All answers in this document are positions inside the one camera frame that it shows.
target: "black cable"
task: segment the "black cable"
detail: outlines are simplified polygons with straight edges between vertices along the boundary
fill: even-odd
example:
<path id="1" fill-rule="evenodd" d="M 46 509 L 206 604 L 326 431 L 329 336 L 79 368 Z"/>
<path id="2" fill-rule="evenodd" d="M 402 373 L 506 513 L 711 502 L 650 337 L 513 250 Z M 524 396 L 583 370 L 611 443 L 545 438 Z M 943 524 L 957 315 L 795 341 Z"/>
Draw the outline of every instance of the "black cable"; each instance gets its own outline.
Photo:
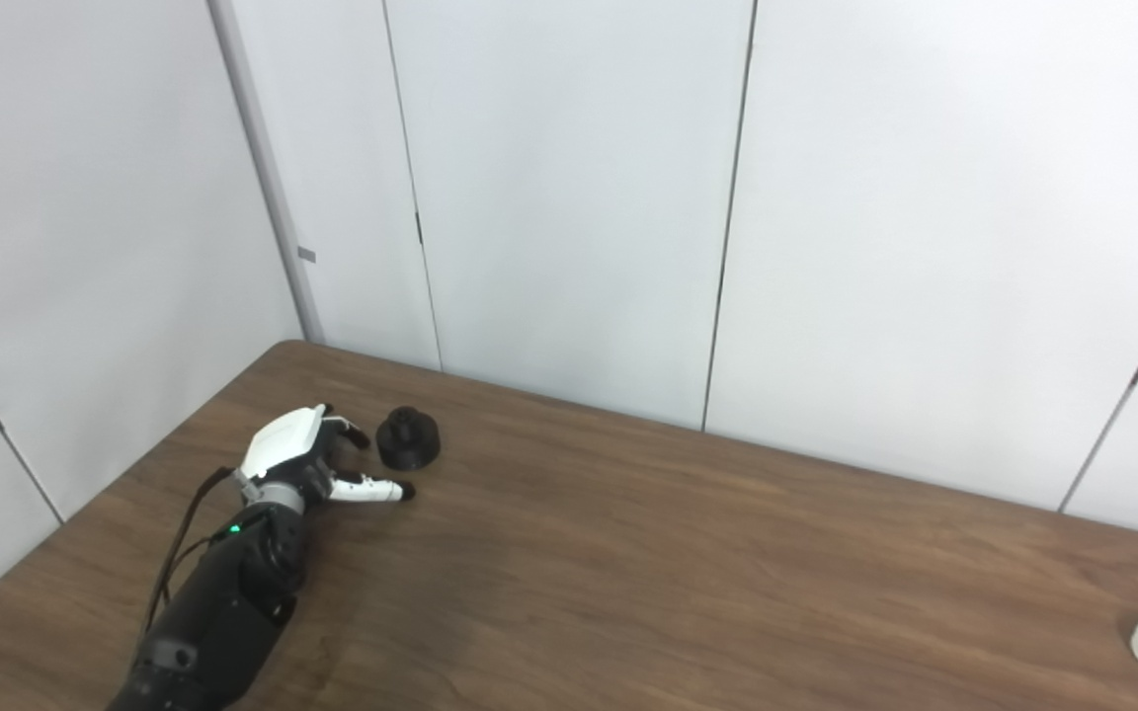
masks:
<path id="1" fill-rule="evenodd" d="M 191 520 L 196 516 L 196 510 L 199 509 L 199 503 L 209 490 L 213 490 L 217 482 L 225 480 L 236 472 L 231 468 L 218 468 L 216 472 L 208 474 L 208 478 L 200 482 L 196 489 L 196 494 L 191 497 L 191 503 L 187 505 L 187 512 L 182 514 L 182 521 L 178 523 L 178 532 L 173 537 L 173 541 L 170 544 L 170 551 L 166 553 L 166 557 L 160 562 L 160 570 L 157 571 L 157 580 L 152 584 L 152 595 L 148 598 L 148 611 L 143 615 L 143 625 L 139 628 L 139 639 L 134 643 L 135 656 L 139 655 L 139 647 L 143 644 L 143 638 L 148 634 L 148 629 L 152 626 L 155 617 L 157 617 L 157 603 L 160 603 L 160 592 L 170 580 L 170 573 L 173 572 L 173 567 L 175 567 L 178 557 L 178 546 L 182 545 L 182 539 L 187 536 L 187 529 L 191 527 Z M 131 667 L 134 665 L 134 659 L 131 659 Z"/>
<path id="2" fill-rule="evenodd" d="M 195 549 L 198 549 L 199 546 L 205 545 L 212 541 L 213 539 L 214 539 L 213 536 L 203 537 L 203 539 L 199 539 L 193 544 L 187 546 L 187 548 L 182 549 L 182 553 L 178 554 L 178 557 L 175 557 L 175 561 L 173 561 L 173 564 L 171 564 L 170 567 L 170 572 L 166 572 L 166 581 L 164 581 L 164 585 L 160 587 L 160 597 L 162 600 L 164 600 L 167 606 L 170 604 L 170 581 L 173 580 L 173 574 L 175 574 L 175 572 L 178 571 L 178 567 L 181 565 L 181 563 L 185 561 L 185 559 L 190 554 L 192 554 Z"/>

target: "robotic arm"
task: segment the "robotic arm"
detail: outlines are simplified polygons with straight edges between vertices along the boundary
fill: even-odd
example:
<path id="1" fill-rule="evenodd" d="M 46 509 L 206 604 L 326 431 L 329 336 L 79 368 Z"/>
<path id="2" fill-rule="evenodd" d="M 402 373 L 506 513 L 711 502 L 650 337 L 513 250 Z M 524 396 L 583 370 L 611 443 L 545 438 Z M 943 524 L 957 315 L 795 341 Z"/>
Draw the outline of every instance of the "robotic arm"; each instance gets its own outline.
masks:
<path id="1" fill-rule="evenodd" d="M 406 501 L 410 482 L 346 477 L 336 441 L 371 441 L 327 405 L 294 410 L 253 437 L 230 472 L 244 510 L 208 536 L 208 548 L 139 643 L 108 711 L 221 711 L 248 692 L 292 618 L 304 580 L 304 516 L 325 501 Z M 166 577 L 175 565 L 167 561 Z M 160 590 L 154 590 L 154 601 Z"/>

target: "robotic hand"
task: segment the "robotic hand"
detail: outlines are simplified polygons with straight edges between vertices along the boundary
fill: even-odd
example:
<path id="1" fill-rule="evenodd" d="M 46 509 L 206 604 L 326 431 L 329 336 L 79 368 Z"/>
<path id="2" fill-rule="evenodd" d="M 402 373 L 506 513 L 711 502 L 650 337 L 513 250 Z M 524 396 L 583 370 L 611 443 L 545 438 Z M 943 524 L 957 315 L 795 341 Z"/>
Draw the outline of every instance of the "robotic hand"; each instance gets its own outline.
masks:
<path id="1" fill-rule="evenodd" d="M 221 711 L 248 692 L 292 618 L 304 580 L 304 516 L 324 501 L 406 501 L 410 482 L 333 471 L 336 441 L 371 441 L 329 406 L 294 410 L 253 437 L 233 477 L 244 495 L 237 513 L 198 545 L 208 548 L 160 617 L 152 619 L 176 567 L 176 548 L 204 491 L 178 531 L 149 604 L 145 634 L 122 691 L 108 711 Z"/>

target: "table surface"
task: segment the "table surface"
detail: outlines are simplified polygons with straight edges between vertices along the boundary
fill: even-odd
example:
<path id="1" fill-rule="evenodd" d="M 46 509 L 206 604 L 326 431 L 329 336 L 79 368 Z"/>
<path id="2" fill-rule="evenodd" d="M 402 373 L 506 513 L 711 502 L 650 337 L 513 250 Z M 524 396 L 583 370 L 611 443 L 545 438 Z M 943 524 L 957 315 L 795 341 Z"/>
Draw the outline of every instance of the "table surface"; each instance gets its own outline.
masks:
<path id="1" fill-rule="evenodd" d="M 1138 708 L 1138 532 L 289 341 L 0 580 L 0 710 L 104 708 L 196 485 L 316 402 L 443 454 L 313 514 L 236 708 Z"/>

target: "black forearm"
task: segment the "black forearm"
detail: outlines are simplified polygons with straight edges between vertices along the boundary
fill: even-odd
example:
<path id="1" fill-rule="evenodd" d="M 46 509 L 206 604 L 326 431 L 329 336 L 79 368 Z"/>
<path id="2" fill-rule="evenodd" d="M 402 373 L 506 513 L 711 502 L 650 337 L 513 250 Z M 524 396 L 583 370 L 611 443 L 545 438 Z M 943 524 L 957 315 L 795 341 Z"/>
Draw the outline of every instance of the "black forearm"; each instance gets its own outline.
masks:
<path id="1" fill-rule="evenodd" d="M 303 580 L 303 516 L 250 505 L 213 538 L 135 652 L 108 711 L 218 711 L 244 696 Z"/>

